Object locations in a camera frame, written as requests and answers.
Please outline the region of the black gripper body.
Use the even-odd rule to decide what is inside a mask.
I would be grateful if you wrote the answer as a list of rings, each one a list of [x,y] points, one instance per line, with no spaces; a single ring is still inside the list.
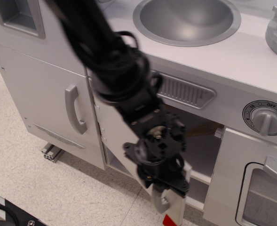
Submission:
[[[149,153],[149,150],[142,141],[137,144],[125,143],[123,148],[125,156],[137,165],[137,173],[138,168],[144,168],[153,176],[153,184],[170,186],[170,189],[178,195],[188,193],[190,185],[189,180],[185,177],[189,171],[184,168],[186,166],[185,161],[180,154],[165,160],[156,157],[148,159],[146,154]]]

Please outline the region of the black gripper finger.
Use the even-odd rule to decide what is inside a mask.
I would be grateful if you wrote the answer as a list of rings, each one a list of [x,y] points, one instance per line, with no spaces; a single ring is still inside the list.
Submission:
[[[167,186],[167,185],[164,185],[164,184],[159,184],[159,186],[158,186],[158,192],[159,192],[159,196],[161,197],[161,196],[163,196],[163,193],[165,192],[165,191],[168,191],[168,190],[170,190],[170,186]]]
[[[138,168],[138,176],[146,189],[154,183],[153,176],[144,168]]]

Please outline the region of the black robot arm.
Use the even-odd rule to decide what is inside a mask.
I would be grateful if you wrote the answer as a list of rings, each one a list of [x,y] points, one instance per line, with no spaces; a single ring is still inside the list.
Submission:
[[[138,46],[130,46],[114,32],[94,0],[49,0],[73,51],[93,72],[98,97],[114,106],[136,134],[136,144],[125,143],[126,157],[137,165],[145,187],[172,190],[181,197],[189,191],[180,153],[186,150],[185,125],[157,96],[163,79],[152,73]]]

